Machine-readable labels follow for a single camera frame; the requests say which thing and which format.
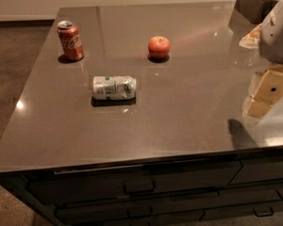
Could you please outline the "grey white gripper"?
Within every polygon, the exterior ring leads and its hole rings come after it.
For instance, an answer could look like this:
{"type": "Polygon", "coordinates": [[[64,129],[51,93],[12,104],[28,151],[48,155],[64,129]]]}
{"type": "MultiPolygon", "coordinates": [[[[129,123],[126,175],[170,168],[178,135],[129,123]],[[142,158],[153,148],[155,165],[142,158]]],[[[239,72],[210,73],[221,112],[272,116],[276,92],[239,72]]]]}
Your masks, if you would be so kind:
{"type": "MultiPolygon", "coordinates": [[[[283,0],[279,0],[262,22],[259,54],[283,64],[283,0]]],[[[263,118],[283,97],[283,65],[272,65],[264,73],[255,73],[245,99],[245,113],[263,118]]]]}

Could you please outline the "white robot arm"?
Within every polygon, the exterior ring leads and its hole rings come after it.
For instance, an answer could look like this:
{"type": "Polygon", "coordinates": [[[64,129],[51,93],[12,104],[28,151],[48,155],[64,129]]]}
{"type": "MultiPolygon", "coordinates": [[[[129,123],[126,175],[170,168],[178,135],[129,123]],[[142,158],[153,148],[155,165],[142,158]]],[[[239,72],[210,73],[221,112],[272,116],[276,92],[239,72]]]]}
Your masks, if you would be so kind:
{"type": "Polygon", "coordinates": [[[283,0],[263,20],[258,49],[269,66],[254,74],[243,116],[258,146],[279,146],[283,145],[283,0]]]}

